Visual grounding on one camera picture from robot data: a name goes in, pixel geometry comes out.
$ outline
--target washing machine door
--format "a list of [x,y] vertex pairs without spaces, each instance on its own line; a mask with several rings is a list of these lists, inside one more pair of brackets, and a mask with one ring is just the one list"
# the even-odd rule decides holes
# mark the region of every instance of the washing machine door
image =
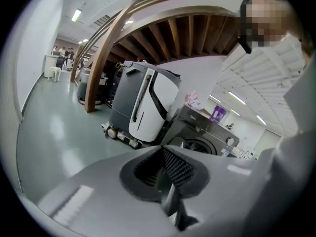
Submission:
[[174,137],[168,144],[178,146],[181,148],[190,149],[204,154],[217,155],[216,149],[213,146],[213,144],[199,136],[177,136]]

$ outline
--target cable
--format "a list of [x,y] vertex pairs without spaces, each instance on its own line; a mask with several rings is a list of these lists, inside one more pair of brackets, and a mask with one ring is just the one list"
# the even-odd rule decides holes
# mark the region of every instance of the cable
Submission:
[[116,69],[119,68],[118,72],[120,72],[121,68],[124,67],[124,66],[125,66],[125,65],[124,65],[123,63],[118,62],[118,63],[115,65],[115,68],[116,68]]

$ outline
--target gray floor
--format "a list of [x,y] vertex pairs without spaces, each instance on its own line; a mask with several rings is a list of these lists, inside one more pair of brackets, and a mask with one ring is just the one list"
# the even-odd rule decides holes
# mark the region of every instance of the gray floor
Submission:
[[104,137],[101,124],[108,121],[110,108],[101,105],[87,114],[69,77],[62,73],[60,82],[41,78],[20,126],[18,170],[24,193],[34,203],[89,164],[131,151]]

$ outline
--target white table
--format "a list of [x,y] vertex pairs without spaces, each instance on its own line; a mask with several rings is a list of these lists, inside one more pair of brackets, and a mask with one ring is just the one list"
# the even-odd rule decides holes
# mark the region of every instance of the white table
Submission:
[[59,73],[59,75],[58,75],[58,81],[59,81],[59,79],[60,79],[60,74],[61,74],[61,68],[58,68],[58,67],[50,67],[50,68],[49,68],[49,71],[52,72],[52,75],[51,75],[52,78],[53,78],[53,74],[55,74],[54,82],[56,82],[56,75],[57,75],[57,73]]

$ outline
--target ceiling light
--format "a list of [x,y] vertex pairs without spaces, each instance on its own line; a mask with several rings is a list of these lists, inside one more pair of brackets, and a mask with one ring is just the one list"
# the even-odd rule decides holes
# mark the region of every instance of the ceiling light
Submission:
[[209,95],[211,98],[214,98],[216,101],[218,101],[218,102],[220,102],[221,103],[221,101],[219,101],[216,97],[213,97],[213,96],[211,96],[211,95]]
[[231,109],[231,111],[232,111],[233,113],[237,114],[238,116],[240,116],[239,113],[235,112],[233,109]]
[[258,115],[257,115],[257,118],[264,124],[264,125],[267,125],[262,118],[260,118]]
[[75,13],[74,13],[74,15],[73,15],[73,17],[72,17],[72,21],[76,21],[78,18],[79,18],[79,16],[80,16],[80,14],[82,13],[82,10],[80,10],[80,9],[77,9],[76,11],[75,11]]
[[239,100],[240,102],[242,102],[244,105],[246,104],[244,101],[242,101],[239,97],[237,97],[235,94],[233,94],[232,92],[228,92],[229,94],[231,94],[234,98],[236,98],[237,100]]

